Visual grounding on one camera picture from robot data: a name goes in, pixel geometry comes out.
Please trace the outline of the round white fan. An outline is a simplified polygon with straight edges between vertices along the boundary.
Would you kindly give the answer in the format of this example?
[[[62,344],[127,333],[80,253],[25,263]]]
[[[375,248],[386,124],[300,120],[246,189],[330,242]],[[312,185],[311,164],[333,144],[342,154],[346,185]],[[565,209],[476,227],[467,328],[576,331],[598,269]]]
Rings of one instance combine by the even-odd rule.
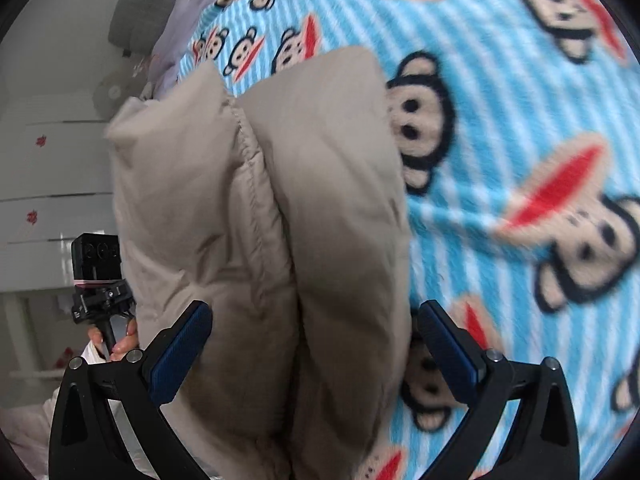
[[[148,81],[142,68],[124,65],[107,74],[93,92],[92,102],[99,118],[110,120],[129,98],[142,95]]]

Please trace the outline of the blue monkey print blanket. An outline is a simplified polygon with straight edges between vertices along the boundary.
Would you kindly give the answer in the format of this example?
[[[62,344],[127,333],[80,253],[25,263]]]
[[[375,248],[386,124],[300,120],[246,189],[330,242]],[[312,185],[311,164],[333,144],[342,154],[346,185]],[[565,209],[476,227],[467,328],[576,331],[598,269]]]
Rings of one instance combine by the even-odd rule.
[[[234,94],[370,49],[404,163],[410,304],[563,367],[582,478],[639,408],[639,63],[600,0],[207,0],[177,76]]]

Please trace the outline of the beige puffer jacket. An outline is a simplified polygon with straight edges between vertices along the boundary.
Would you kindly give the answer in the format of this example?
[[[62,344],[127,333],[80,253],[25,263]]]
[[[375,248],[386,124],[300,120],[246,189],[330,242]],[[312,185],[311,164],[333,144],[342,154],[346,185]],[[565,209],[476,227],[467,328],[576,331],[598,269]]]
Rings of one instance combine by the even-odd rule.
[[[107,128],[142,344],[194,300],[214,327],[165,408],[227,479],[355,479],[410,339],[409,227],[375,56],[308,58],[232,96],[206,63]]]

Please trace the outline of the grey quilted headboard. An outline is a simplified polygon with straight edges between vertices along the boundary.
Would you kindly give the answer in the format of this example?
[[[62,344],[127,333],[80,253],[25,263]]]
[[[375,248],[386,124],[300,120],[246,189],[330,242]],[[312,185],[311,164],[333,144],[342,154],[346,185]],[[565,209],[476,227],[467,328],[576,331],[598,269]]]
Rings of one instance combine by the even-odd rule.
[[[120,50],[149,55],[165,29],[176,0],[118,0],[108,42]]]

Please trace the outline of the lavender bed sheet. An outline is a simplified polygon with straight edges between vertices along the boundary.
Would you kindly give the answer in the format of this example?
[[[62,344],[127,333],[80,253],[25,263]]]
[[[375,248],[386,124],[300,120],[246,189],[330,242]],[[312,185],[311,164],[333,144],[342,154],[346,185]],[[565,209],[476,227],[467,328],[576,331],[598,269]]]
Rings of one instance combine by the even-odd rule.
[[[215,0],[176,0],[158,38],[149,66],[153,98],[159,100],[178,80],[179,62],[189,51],[188,43],[206,6]]]

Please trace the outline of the white drawer cabinet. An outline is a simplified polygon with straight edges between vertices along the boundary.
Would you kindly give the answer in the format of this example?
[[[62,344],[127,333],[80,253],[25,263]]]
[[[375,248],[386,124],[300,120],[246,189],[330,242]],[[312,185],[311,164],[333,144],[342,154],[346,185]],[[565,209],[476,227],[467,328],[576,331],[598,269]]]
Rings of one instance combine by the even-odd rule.
[[[12,102],[1,117],[1,289],[73,284],[70,244],[116,231],[106,122],[90,93]]]

